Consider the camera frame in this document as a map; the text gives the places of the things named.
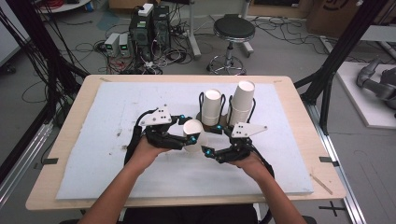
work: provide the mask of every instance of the round stool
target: round stool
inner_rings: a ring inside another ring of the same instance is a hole
[[[225,16],[215,21],[213,32],[221,39],[230,41],[225,55],[216,56],[206,70],[216,75],[245,75],[241,60],[232,55],[233,43],[247,42],[253,38],[255,27],[245,19]]]

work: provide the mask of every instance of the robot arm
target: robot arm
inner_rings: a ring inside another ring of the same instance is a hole
[[[138,118],[136,125],[134,126],[134,133],[129,146],[127,147],[124,164],[126,164],[134,154],[134,150],[139,144],[142,133],[146,135],[148,142],[154,147],[181,150],[184,146],[195,144],[199,137],[199,133],[189,134],[187,136],[177,136],[168,132],[172,125],[177,122],[178,125],[183,125],[189,119],[191,118],[186,118],[183,115],[171,116],[166,105],[143,113]],[[146,126],[146,129],[143,132],[142,126]]]
[[[217,129],[224,131],[229,137],[231,145],[221,150],[215,150],[212,147],[202,147],[202,151],[206,157],[214,159],[218,163],[224,163],[229,161],[240,161],[248,157],[250,152],[254,152],[260,157],[270,174],[275,176],[272,166],[262,157],[259,150],[253,146],[249,138],[253,134],[266,131],[266,126],[238,122],[233,127],[222,127],[218,125]]]
[[[382,81],[382,78],[381,78],[380,83],[377,83],[370,79],[371,76],[375,73],[375,69],[378,67],[378,65],[380,63],[381,63],[381,60],[377,58],[377,59],[372,60],[367,66],[363,67],[358,74],[356,84],[359,87],[362,87],[364,89],[372,91],[373,93],[375,93],[376,97],[378,97],[379,99],[387,101],[387,100],[390,100],[391,98],[393,98],[394,95],[396,94],[395,86],[389,84],[391,82]],[[391,72],[388,72],[388,71],[391,71],[391,70],[384,71],[382,76],[395,77],[395,75],[392,76],[390,74]]]

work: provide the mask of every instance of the gray floor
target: gray floor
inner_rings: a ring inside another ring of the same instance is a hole
[[[92,21],[83,25],[60,24],[64,39],[70,49],[80,43],[91,43],[105,39],[111,32],[127,31],[126,25],[111,28],[114,24],[128,24],[128,15],[114,14],[108,11],[94,11],[87,13],[83,10],[73,10],[57,15],[58,19],[67,22]],[[212,33],[212,19],[202,17],[197,19],[197,26],[205,25],[197,32],[200,34]],[[300,32],[307,36],[304,22],[299,21],[301,27],[289,26],[290,32]],[[272,35],[281,37],[279,29],[268,31]],[[297,35],[285,34],[287,38],[296,38]],[[203,53],[198,61],[188,64],[173,64],[165,67],[165,74],[175,75],[204,75],[205,68],[212,57],[224,53],[227,43],[214,36],[198,35],[198,44]],[[324,52],[323,46],[317,39],[310,38],[317,51]],[[250,41],[255,52],[246,58],[245,52],[235,48],[234,55],[239,57],[247,68],[248,75],[255,76],[288,76],[297,81],[317,71],[326,60],[326,54],[318,54],[313,45],[293,45],[284,40],[275,39],[273,36],[257,29],[256,36]],[[355,58],[370,61],[373,57],[381,55],[383,61],[393,63],[390,57],[381,49],[373,47],[374,43],[361,42],[351,53],[349,60]],[[74,51],[80,62],[91,74],[103,74],[105,66],[103,57],[95,52]],[[1,74],[0,101],[1,116],[0,126],[0,162],[4,161],[9,151],[15,146],[25,130],[31,124],[43,103],[26,103],[22,94],[29,86],[39,81],[35,76],[23,53],[18,53],[11,62],[17,67],[16,74]],[[43,85],[37,84],[30,88],[23,96],[30,102],[44,99]],[[41,154],[49,146],[58,130],[54,130],[48,143],[38,154],[32,167],[24,175],[19,185],[8,198],[5,206],[0,210],[0,223],[59,223],[61,220],[81,217],[78,210],[70,211],[45,211],[31,212],[24,207],[40,170],[34,165],[39,162]],[[332,143],[340,157],[349,183],[355,192],[361,210],[367,223],[395,223],[396,222],[396,178],[393,171],[396,168],[396,131],[366,128],[356,109],[347,97],[346,92],[337,78],[334,79],[332,88],[331,108],[329,114],[329,132]],[[302,214],[314,217],[318,223],[350,223],[347,212],[329,209],[319,209],[320,206],[331,206],[329,201],[295,202]],[[333,201],[336,207],[344,208],[342,201]]]

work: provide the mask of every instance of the computer tower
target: computer tower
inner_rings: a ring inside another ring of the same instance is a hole
[[[171,48],[169,6],[156,6],[153,11],[153,22],[157,47],[160,50]]]
[[[146,62],[153,61],[152,50],[155,50],[154,43],[154,28],[152,23],[152,12],[146,16],[139,16],[134,14],[129,26],[129,32],[132,38],[132,45],[134,47],[134,56],[138,61],[144,60]]]

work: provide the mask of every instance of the white foam board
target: white foam board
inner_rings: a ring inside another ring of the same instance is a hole
[[[361,40],[396,42],[396,27],[371,25]]]
[[[369,128],[396,129],[396,118],[393,110],[385,105],[382,100],[376,98],[372,91],[360,88],[356,85],[359,71],[367,63],[343,63],[338,69],[338,75],[347,95],[355,106],[364,124]],[[395,65],[380,64],[371,77],[379,82],[384,70],[391,69]]]
[[[66,165],[57,199],[95,199],[123,165],[125,147],[137,118],[167,104],[172,115],[194,117],[201,91],[218,89],[228,99],[237,83],[103,83],[97,92]],[[274,167],[276,181],[289,194],[312,193],[313,187],[272,84],[256,84],[256,111],[251,123],[268,131],[251,137],[253,145]],[[228,111],[226,104],[223,112]],[[181,126],[170,133],[182,135]],[[225,135],[208,134],[209,146],[229,146]],[[241,169],[218,164],[202,152],[171,150],[161,154],[139,176],[130,197],[185,197],[262,194]]]

